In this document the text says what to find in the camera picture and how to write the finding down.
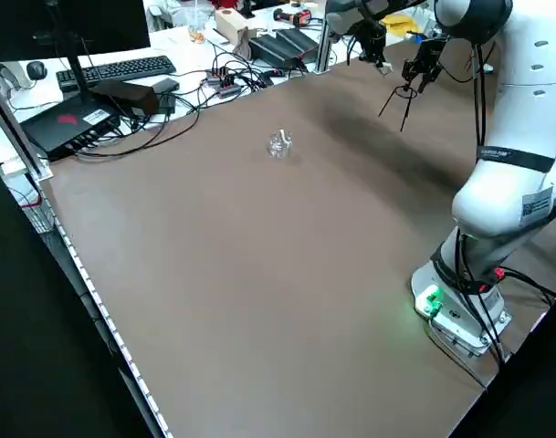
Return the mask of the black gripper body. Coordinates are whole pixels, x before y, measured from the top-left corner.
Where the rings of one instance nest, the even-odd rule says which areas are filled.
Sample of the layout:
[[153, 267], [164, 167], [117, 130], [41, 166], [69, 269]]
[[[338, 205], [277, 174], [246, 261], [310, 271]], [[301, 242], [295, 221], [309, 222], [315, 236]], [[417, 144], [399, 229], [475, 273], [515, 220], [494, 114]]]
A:
[[359, 31], [359, 43], [362, 52], [359, 56], [363, 62], [385, 62], [384, 48], [386, 46], [387, 29], [385, 25], [376, 21], [366, 21]]
[[428, 38], [419, 45], [414, 58], [416, 71], [432, 71], [438, 67], [438, 60], [445, 47], [443, 38]]

